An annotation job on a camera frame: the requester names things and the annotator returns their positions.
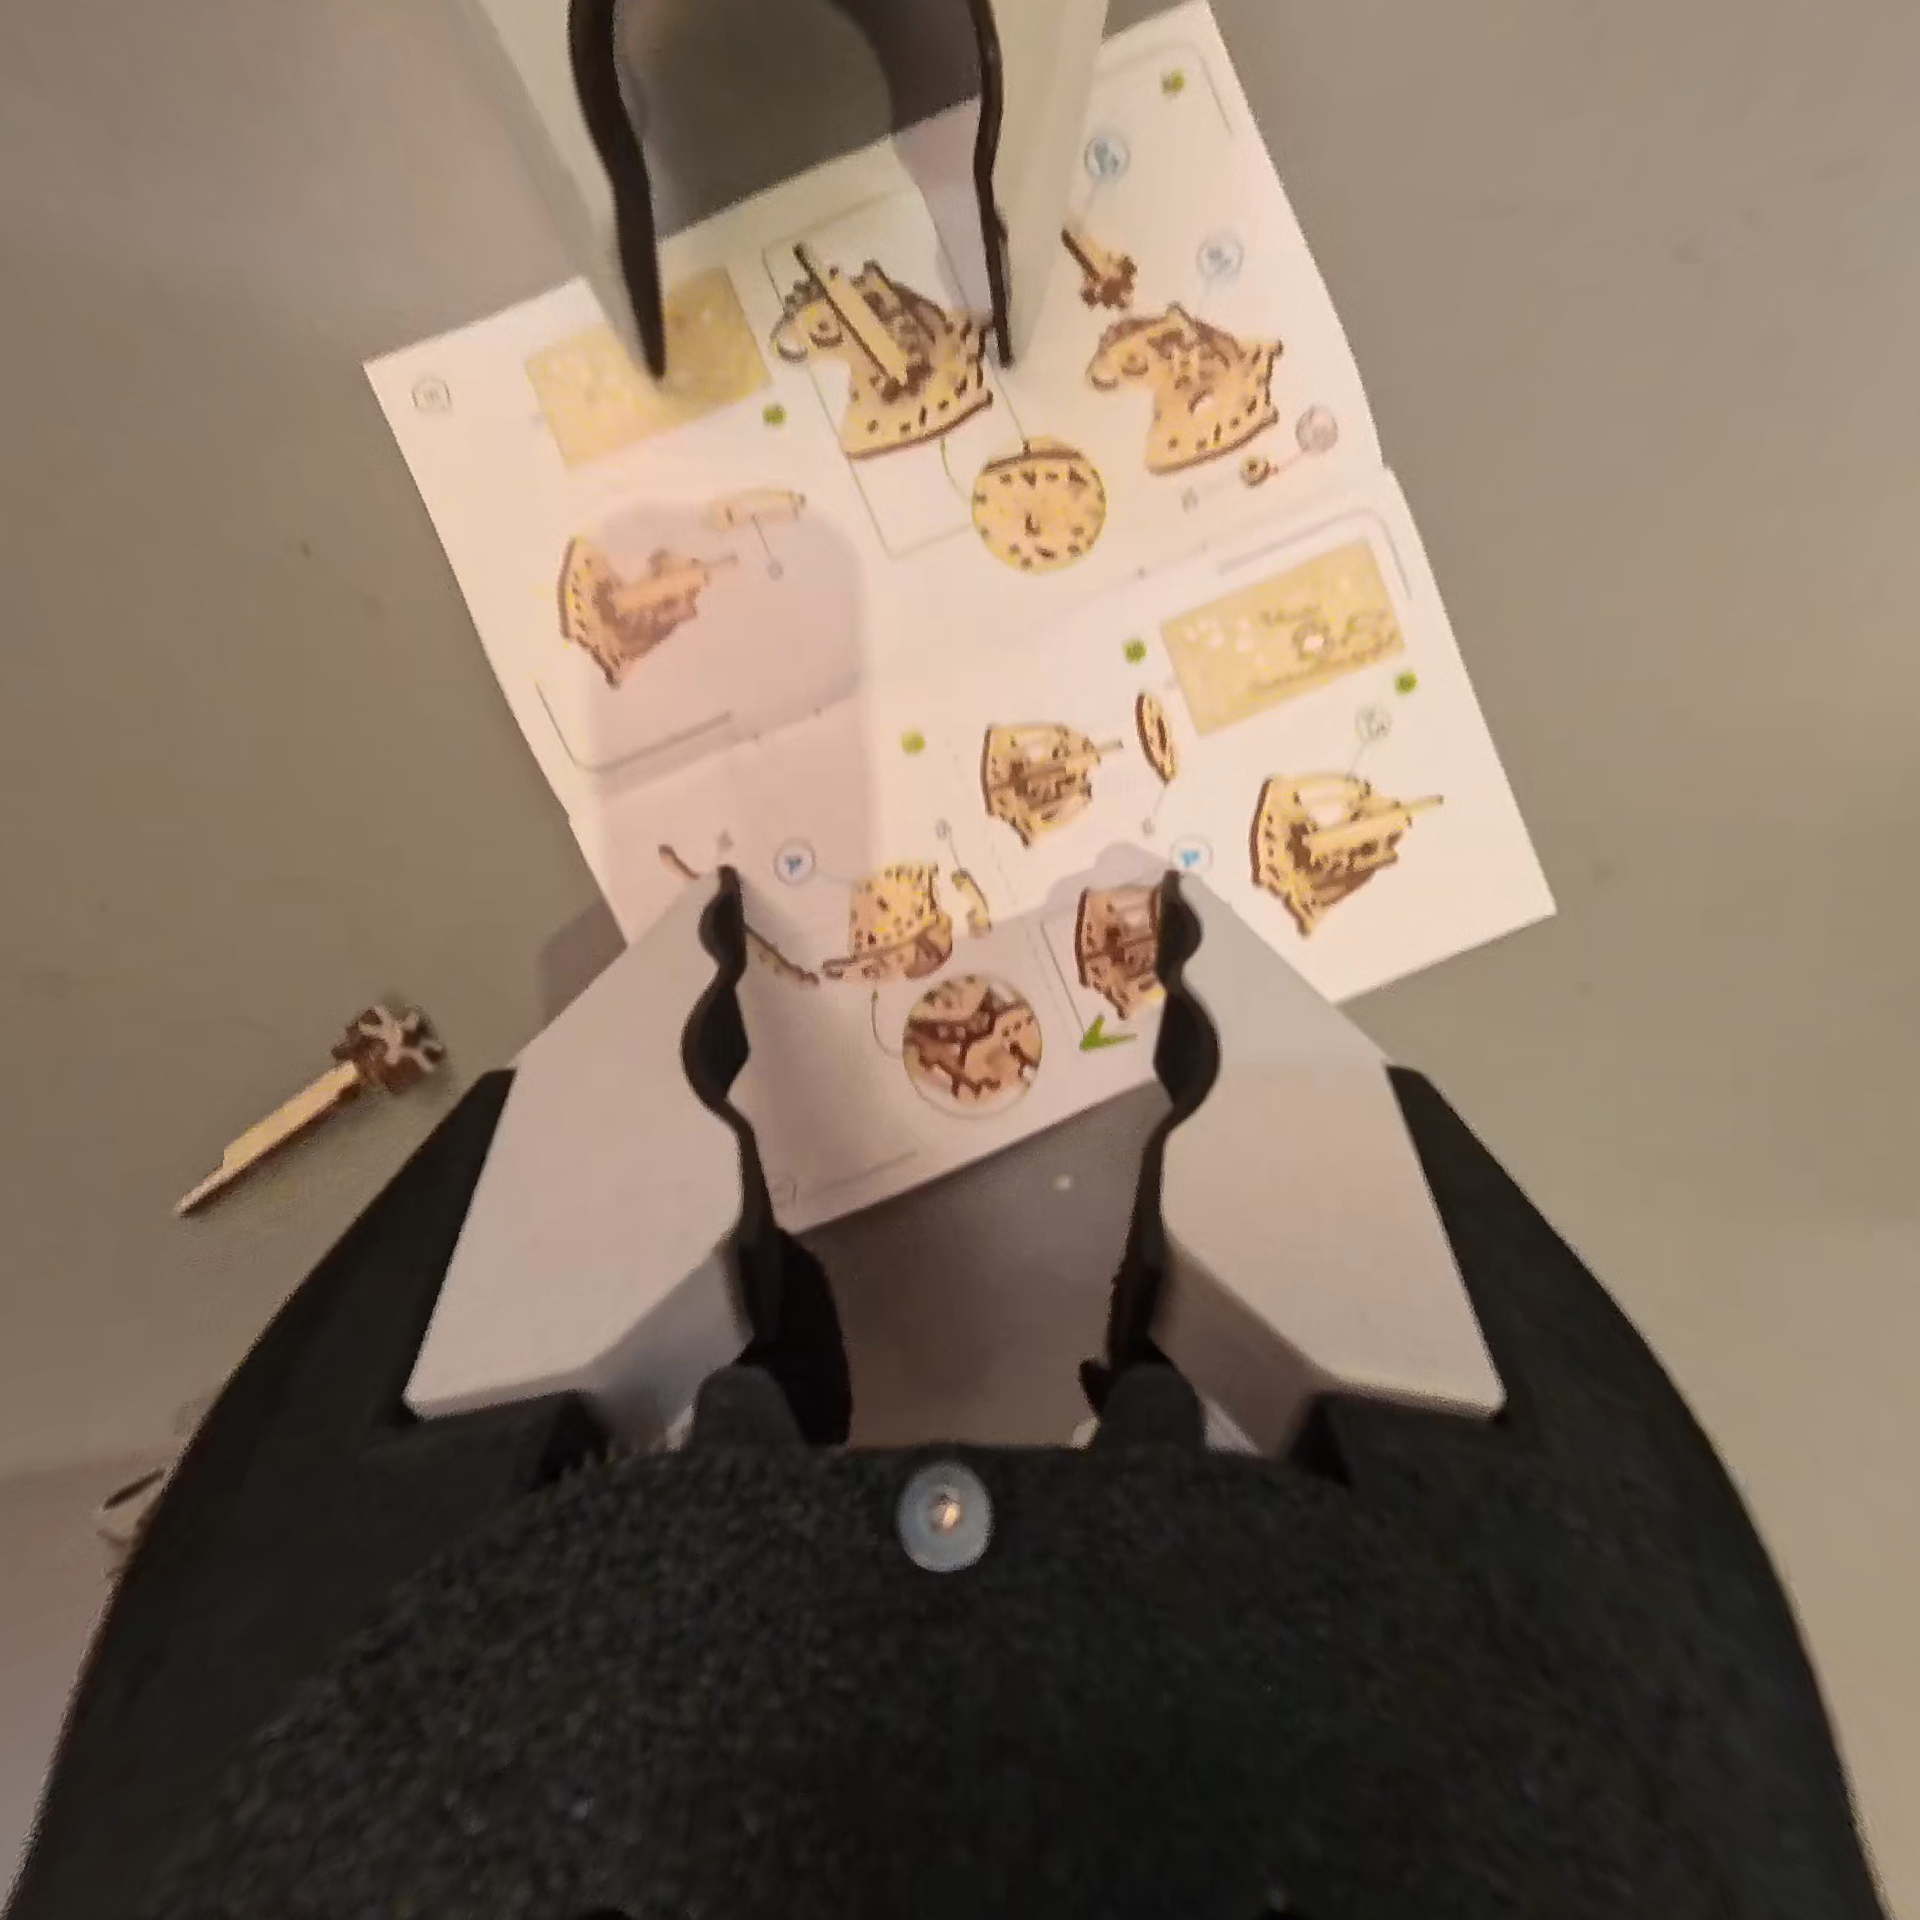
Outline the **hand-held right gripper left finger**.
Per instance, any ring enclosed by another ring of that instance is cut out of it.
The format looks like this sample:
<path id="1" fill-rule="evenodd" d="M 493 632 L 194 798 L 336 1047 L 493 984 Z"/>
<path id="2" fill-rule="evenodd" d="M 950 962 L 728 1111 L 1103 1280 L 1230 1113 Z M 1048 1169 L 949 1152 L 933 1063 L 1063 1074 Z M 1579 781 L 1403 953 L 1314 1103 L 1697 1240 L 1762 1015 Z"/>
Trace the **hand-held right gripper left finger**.
<path id="1" fill-rule="evenodd" d="M 780 1229 L 755 1131 L 749 966 L 729 868 L 520 1055 L 406 1385 L 419 1418 L 574 1397 L 629 1448 L 665 1448 L 705 1382 L 766 1372 L 812 1444 L 853 1431 L 823 1266 Z"/>

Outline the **white instruction booklet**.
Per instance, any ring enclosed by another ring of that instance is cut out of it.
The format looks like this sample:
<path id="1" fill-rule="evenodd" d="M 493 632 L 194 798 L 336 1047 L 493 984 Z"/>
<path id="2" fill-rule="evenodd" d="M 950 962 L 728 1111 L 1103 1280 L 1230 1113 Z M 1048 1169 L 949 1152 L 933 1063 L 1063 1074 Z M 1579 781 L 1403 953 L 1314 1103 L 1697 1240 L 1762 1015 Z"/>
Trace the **white instruction booklet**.
<path id="1" fill-rule="evenodd" d="M 1001 372 L 929 116 L 367 365 L 622 933 L 737 873 L 793 1229 L 1148 1077 L 1153 885 L 1331 1000 L 1554 897 L 1209 4 L 1099 52 Z"/>

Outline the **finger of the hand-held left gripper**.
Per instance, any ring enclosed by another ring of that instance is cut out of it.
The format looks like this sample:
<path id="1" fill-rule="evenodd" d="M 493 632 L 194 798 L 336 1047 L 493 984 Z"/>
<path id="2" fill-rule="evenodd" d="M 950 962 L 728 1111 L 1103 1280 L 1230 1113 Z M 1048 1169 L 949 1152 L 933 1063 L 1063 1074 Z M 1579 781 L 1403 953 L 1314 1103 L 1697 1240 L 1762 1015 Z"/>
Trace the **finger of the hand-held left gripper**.
<path id="1" fill-rule="evenodd" d="M 476 2 L 515 151 L 635 366 L 667 368 L 656 207 L 619 2 Z"/>
<path id="2" fill-rule="evenodd" d="M 965 4 L 979 73 L 966 190 L 1001 368 L 1013 368 L 1039 335 L 1107 10 L 1107 2 Z"/>

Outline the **wooden axle with gear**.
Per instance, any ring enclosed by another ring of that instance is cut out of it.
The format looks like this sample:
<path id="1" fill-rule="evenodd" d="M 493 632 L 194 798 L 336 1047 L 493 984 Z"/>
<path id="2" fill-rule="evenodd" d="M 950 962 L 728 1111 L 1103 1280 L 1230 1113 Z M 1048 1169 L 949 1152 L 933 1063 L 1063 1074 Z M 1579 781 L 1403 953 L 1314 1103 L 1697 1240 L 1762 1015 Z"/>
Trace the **wooden axle with gear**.
<path id="1" fill-rule="evenodd" d="M 313 1126 L 370 1092 L 400 1094 L 439 1071 L 444 1043 L 419 1006 L 375 1004 L 358 1014 L 329 1047 L 326 1069 L 227 1141 L 215 1167 L 175 1203 L 188 1219 L 276 1158 Z"/>

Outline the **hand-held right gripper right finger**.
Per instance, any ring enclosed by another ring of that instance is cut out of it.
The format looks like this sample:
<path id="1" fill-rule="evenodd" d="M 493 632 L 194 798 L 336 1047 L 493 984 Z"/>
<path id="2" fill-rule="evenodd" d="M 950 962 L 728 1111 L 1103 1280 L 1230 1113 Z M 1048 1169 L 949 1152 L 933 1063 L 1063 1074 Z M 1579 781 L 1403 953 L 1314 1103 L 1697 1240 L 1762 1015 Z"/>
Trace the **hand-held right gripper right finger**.
<path id="1" fill-rule="evenodd" d="M 1106 1342 L 1083 1368 L 1186 1379 L 1252 1452 L 1326 1401 L 1495 1420 L 1509 1402 L 1388 1060 L 1209 885 L 1163 877 L 1153 1074 Z"/>

